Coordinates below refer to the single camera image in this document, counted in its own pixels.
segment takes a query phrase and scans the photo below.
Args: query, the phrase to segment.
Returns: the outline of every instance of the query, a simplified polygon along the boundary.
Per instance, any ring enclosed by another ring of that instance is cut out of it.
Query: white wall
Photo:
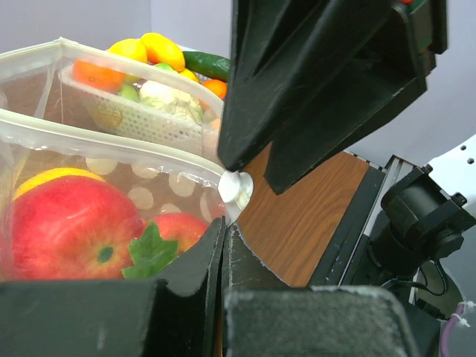
[[[231,0],[151,0],[152,29],[182,45],[221,55],[230,45]],[[415,164],[476,132],[476,1],[448,0],[450,49],[428,78],[429,91],[387,126],[350,149],[376,164],[392,154]]]
[[[150,31],[149,0],[1,0],[0,53],[65,37],[106,49]]]

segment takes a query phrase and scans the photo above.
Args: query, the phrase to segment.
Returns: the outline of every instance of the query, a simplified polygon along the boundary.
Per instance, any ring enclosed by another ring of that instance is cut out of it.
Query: red apple
[[[116,187],[63,176],[16,199],[9,212],[17,279],[121,278],[144,223]]]
[[[202,220],[183,212],[161,214],[154,221],[163,240],[178,240],[178,254],[192,248],[208,228]]]

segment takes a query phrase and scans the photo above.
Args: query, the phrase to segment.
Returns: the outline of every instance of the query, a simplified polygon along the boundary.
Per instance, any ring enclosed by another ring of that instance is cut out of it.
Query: cucumber
[[[230,60],[216,54],[198,51],[184,51],[185,67],[213,80],[228,81]]]

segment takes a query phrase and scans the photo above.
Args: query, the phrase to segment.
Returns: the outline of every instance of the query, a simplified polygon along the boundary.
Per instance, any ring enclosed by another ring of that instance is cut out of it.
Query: apple stem cavity
[[[99,251],[99,257],[97,257],[98,263],[105,263],[112,257],[114,249],[112,247],[104,247]]]

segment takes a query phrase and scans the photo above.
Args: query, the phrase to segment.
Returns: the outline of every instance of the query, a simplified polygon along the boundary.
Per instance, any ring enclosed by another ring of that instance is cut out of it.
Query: white plastic basket
[[[177,77],[178,80],[188,80],[179,75]],[[209,79],[201,74],[197,74],[197,77],[201,83]],[[60,80],[64,85],[80,93],[83,105],[96,125],[103,131],[184,150],[219,163],[216,156],[219,132],[211,125],[193,123],[159,109],[79,83],[72,76],[72,65],[61,70]],[[221,114],[214,113],[213,116],[221,119]]]

